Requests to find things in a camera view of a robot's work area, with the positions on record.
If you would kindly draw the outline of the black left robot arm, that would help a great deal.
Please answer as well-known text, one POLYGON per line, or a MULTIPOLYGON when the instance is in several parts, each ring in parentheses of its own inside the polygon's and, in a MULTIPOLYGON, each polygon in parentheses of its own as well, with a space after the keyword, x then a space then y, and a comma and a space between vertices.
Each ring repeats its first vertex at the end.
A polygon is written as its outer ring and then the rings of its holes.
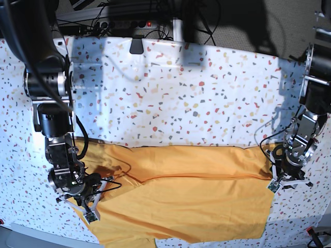
POLYGON ((303 107, 284 131, 283 142, 272 152, 277 182, 303 181, 302 168, 318 147, 316 137, 330 113, 330 30, 315 27, 305 51, 305 70, 299 103, 303 107))

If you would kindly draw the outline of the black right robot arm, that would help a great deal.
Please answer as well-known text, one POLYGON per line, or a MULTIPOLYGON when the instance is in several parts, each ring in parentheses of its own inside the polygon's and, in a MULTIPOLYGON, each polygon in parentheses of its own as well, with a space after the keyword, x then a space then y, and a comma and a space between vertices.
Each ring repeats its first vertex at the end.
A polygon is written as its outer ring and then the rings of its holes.
POLYGON ((82 150, 74 142, 74 128, 81 122, 73 110, 72 64, 52 37, 57 7, 58 1, 1 1, 1 32, 25 64, 23 87, 32 101, 34 129, 45 137, 49 183, 86 207, 99 193, 101 177, 85 171, 88 136, 82 150))

